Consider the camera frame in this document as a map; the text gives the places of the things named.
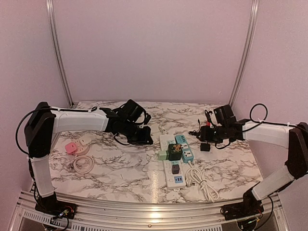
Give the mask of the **black power adapter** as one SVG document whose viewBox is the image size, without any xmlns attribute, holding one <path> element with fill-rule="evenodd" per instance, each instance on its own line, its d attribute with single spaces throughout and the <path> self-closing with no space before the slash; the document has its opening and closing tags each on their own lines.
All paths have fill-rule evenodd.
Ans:
<svg viewBox="0 0 308 231">
<path fill-rule="evenodd" d="M 211 149 L 211 145 L 209 143 L 201 143 L 200 144 L 200 151 L 209 152 L 210 149 Z"/>
</svg>

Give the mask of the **dark green cube adapter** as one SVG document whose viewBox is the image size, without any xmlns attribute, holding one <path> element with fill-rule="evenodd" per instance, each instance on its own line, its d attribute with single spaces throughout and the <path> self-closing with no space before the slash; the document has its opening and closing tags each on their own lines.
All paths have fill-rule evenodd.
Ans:
<svg viewBox="0 0 308 231">
<path fill-rule="evenodd" d="M 168 145 L 168 160 L 178 161 L 182 157 L 182 147 L 180 144 L 169 144 Z"/>
</svg>

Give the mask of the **teal power strip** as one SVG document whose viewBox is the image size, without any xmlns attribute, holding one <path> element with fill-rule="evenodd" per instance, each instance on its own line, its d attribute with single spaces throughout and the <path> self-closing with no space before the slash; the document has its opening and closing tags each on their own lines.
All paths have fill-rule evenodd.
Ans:
<svg viewBox="0 0 308 231">
<path fill-rule="evenodd" d="M 188 142 L 186 140 L 186 137 L 184 135 L 176 135 L 175 140 L 177 144 L 181 145 L 182 148 L 182 161 L 184 163 L 192 162 L 194 159 L 194 155 L 188 145 Z"/>
</svg>

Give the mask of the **small black usb charger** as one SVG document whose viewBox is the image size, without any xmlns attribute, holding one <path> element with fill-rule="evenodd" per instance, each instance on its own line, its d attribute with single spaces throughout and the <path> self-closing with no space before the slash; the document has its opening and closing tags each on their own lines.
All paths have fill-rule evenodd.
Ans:
<svg viewBox="0 0 308 231">
<path fill-rule="evenodd" d="M 171 167 L 171 173 L 172 173 L 173 175 L 176 175 L 176 174 L 179 174 L 179 172 L 180 172 L 180 166 L 179 166 L 179 164 L 172 165 L 172 167 Z"/>
</svg>

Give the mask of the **white long power strip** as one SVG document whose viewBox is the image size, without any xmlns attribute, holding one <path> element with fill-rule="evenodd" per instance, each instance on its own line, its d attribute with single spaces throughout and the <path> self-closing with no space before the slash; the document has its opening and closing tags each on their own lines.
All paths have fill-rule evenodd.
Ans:
<svg viewBox="0 0 308 231">
<path fill-rule="evenodd" d="M 182 165 L 180 160 L 169 160 L 168 147 L 170 144 L 176 144 L 174 135 L 163 134 L 159 136 L 161 151 L 158 155 L 158 160 L 163 161 L 164 174 L 166 185 L 169 190 L 179 191 L 184 189 L 186 181 L 184 173 L 182 171 Z"/>
</svg>

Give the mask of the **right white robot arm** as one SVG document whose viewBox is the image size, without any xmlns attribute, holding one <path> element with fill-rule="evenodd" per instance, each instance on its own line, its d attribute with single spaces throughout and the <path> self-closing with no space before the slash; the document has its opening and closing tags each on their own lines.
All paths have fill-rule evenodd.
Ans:
<svg viewBox="0 0 308 231">
<path fill-rule="evenodd" d="M 275 124 L 270 122 L 254 123 L 243 119 L 233 123 L 230 127 L 202 126 L 200 141 L 214 144 L 239 141 L 259 141 L 274 144 L 288 150 L 288 157 L 284 166 L 258 183 L 247 197 L 239 203 L 238 211 L 248 216 L 257 208 L 257 201 L 286 187 L 308 173 L 308 124 L 300 122 L 297 125 Z"/>
</svg>

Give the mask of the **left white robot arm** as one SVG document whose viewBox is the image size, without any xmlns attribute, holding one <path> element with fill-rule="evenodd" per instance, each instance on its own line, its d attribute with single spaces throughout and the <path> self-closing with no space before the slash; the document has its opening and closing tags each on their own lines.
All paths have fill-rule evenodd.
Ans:
<svg viewBox="0 0 308 231">
<path fill-rule="evenodd" d="M 54 199 L 51 182 L 49 154 L 58 134 L 66 131 L 99 131 L 123 135 L 128 145 L 152 145 L 151 129 L 147 126 L 151 116 L 139 104 L 128 100 L 116 109 L 93 107 L 88 110 L 53 108 L 40 102 L 36 109 L 27 113 L 24 135 L 27 150 L 22 152 L 30 159 L 32 178 L 41 205 L 50 214 L 57 214 L 61 204 Z"/>
</svg>

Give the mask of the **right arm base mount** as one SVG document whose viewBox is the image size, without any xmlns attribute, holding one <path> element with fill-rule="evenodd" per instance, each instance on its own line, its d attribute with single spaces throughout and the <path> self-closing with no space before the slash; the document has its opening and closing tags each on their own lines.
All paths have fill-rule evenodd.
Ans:
<svg viewBox="0 0 308 231">
<path fill-rule="evenodd" d="M 249 189 L 243 194 L 242 202 L 223 205 L 220 210 L 225 220 L 245 218 L 263 212 L 264 208 L 262 202 L 255 198 L 252 189 Z"/>
</svg>

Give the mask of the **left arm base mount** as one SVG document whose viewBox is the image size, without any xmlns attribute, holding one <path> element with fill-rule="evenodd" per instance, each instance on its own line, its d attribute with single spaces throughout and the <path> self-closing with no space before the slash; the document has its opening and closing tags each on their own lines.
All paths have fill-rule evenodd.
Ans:
<svg viewBox="0 0 308 231">
<path fill-rule="evenodd" d="M 68 212 L 64 214 L 65 217 L 73 219 L 76 213 L 77 205 L 70 202 L 60 201 L 57 199 L 56 193 L 53 195 L 42 197 L 38 196 L 35 198 L 36 206 L 35 209 L 42 213 L 59 217 L 65 210 Z"/>
</svg>

